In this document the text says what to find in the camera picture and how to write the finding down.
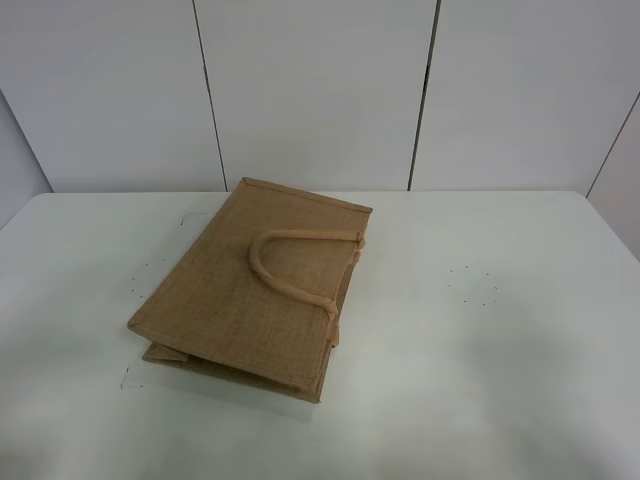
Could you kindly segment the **brown linen tote bag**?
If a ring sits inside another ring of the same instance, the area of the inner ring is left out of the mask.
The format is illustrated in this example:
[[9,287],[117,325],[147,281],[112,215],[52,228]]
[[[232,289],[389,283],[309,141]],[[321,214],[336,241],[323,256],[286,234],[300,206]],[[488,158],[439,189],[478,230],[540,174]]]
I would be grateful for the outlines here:
[[242,179],[130,318],[144,359],[318,402],[370,215]]

